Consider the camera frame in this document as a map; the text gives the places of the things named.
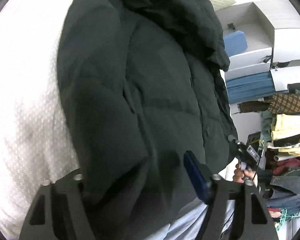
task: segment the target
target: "maroon cloth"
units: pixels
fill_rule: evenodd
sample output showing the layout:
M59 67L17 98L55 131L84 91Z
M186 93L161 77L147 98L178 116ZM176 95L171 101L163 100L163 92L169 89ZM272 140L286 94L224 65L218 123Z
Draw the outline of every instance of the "maroon cloth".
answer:
M277 167L273 170L273 175L284 174L290 167L300 167L300 157L277 162Z

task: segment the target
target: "silver bolt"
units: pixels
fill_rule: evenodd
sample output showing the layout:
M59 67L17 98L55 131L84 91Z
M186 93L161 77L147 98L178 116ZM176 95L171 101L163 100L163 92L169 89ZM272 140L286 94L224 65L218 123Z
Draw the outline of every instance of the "silver bolt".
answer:
M253 183L252 180L250 180L250 179L247 179L247 180L245 181L245 184L248 185L248 186L253 186L253 185L254 185L254 183Z
M50 184L50 180L48 179L45 179L43 182L42 182L42 185L43 186L48 186Z
M221 176L219 174L213 174L211 177L213 180L221 180Z
M77 175L74 175L73 179L74 180L82 180L83 176L82 174L77 174Z

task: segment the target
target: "human hand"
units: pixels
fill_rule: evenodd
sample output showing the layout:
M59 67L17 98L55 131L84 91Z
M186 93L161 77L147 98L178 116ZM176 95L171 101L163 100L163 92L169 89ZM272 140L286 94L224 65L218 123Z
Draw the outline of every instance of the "human hand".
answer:
M253 179L254 174L255 174L254 171L247 171L247 170L242 171L242 170L240 170L240 168L241 168L240 163L238 163L235 167L236 167L236 169L234 170L234 176L232 177L233 181L239 182L239 183L244 183L243 177L245 175L248 176L251 180Z

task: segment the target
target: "black jacket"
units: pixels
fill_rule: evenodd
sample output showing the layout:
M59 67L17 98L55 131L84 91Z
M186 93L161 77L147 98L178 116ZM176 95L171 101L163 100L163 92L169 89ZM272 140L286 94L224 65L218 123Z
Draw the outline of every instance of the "black jacket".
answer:
M143 239L196 194L191 150L213 173L236 134L209 0L74 0L58 50L61 103L103 239Z

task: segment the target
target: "white bedding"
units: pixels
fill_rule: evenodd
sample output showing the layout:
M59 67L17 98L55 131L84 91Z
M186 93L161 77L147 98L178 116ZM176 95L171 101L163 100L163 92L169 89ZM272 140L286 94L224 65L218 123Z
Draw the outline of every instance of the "white bedding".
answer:
M9 0L0 13L0 230L8 239L19 236L39 185L78 168L55 73L71 3Z

